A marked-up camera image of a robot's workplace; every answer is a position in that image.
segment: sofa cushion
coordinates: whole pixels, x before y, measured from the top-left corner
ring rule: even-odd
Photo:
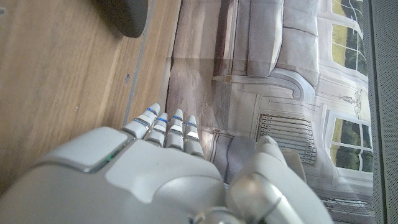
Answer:
[[[248,76],[268,77],[282,45],[283,0],[252,0]]]
[[[319,77],[318,37],[301,30],[283,28],[276,67],[299,73],[315,87]]]

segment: white sofa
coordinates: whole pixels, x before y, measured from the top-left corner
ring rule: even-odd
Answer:
[[[230,83],[279,85],[309,103],[318,83],[317,0],[239,0]]]

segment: gray panel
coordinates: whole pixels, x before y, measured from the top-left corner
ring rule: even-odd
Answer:
[[[364,8],[365,16],[366,10],[370,11],[365,22],[371,23],[370,28],[364,26],[368,34],[364,43],[369,65],[376,221],[398,223],[398,6],[392,0],[370,1],[365,2]]]
[[[302,118],[291,118],[261,114],[259,135],[270,135],[281,148],[296,150],[303,163],[314,165],[317,149],[313,146],[311,122]]]

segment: robot finger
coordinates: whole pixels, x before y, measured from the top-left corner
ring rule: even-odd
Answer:
[[[184,131],[184,152],[193,156],[203,157],[203,149],[199,143],[197,121],[193,115],[188,116]]]
[[[154,123],[153,128],[149,131],[146,141],[163,147],[165,133],[167,127],[167,113],[162,113]]]
[[[180,109],[175,111],[170,121],[170,129],[167,133],[164,147],[172,147],[183,151],[182,110]]]
[[[146,109],[140,116],[122,128],[123,131],[131,134],[136,139],[142,139],[156,116],[159,114],[160,106],[154,103]]]

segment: grass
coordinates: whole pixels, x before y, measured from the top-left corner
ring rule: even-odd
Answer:
[[[336,165],[336,155],[337,155],[337,150],[339,146],[336,145],[331,145],[330,147],[330,159],[334,165]]]
[[[348,35],[347,32],[348,32],[347,27],[333,24],[333,30],[332,30],[333,43],[345,46],[347,43],[347,35]],[[333,44],[331,47],[331,55],[333,57],[334,62],[342,66],[345,65],[345,60],[346,60],[345,47]]]
[[[333,132],[333,139],[334,142],[341,142],[341,130],[343,129],[343,120],[336,118],[335,121],[335,130]]]
[[[341,129],[343,128],[343,120],[336,119],[335,121],[335,130],[333,132],[333,139],[334,142],[341,142]],[[331,145],[330,147],[330,159],[334,165],[336,165],[336,154],[339,146]]]
[[[338,2],[339,0],[332,0],[332,9],[335,14],[346,16],[343,6]],[[332,31],[333,42],[337,44],[341,44],[343,46],[346,45],[347,41],[347,28],[344,26],[333,24]],[[339,65],[345,65],[346,59],[346,49],[344,47],[340,47],[338,45],[333,44],[331,47],[331,55],[333,57],[333,61],[338,63]]]
[[[341,6],[341,0],[331,0],[333,13],[346,16],[343,6]]]

